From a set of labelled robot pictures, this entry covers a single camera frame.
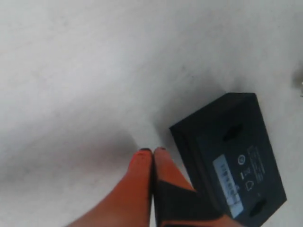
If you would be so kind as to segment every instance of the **black device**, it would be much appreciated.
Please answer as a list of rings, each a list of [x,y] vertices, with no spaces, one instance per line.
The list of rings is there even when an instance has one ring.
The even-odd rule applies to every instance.
[[[286,201],[257,96],[227,93],[170,128],[193,187],[243,225]]]

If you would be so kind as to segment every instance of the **label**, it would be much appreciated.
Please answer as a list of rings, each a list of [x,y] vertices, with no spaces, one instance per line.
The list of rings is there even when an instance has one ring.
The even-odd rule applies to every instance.
[[[213,165],[232,217],[236,218],[244,208],[225,155],[219,156],[213,161]]]
[[[251,146],[247,149],[250,157],[250,162],[253,168],[254,175],[257,179],[257,183],[261,183],[264,180],[265,169],[257,147]]]

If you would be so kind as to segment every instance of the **white floor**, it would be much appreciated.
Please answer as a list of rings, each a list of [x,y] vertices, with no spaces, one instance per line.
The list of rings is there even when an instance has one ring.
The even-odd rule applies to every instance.
[[[102,199],[139,147],[225,92],[258,95],[303,223],[301,0],[2,0],[0,226],[64,226]]]

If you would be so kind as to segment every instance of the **white surface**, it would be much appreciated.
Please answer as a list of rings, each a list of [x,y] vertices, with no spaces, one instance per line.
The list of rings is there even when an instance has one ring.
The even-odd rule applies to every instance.
[[[63,226],[138,147],[228,91],[256,92],[288,202],[303,223],[301,0],[2,0],[0,226]]]

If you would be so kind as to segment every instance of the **white label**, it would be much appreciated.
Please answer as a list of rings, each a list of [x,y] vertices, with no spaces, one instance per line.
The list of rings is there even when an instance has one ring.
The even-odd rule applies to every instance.
[[[232,217],[235,218],[244,210],[244,208],[225,155],[219,156],[213,161],[213,165]]]

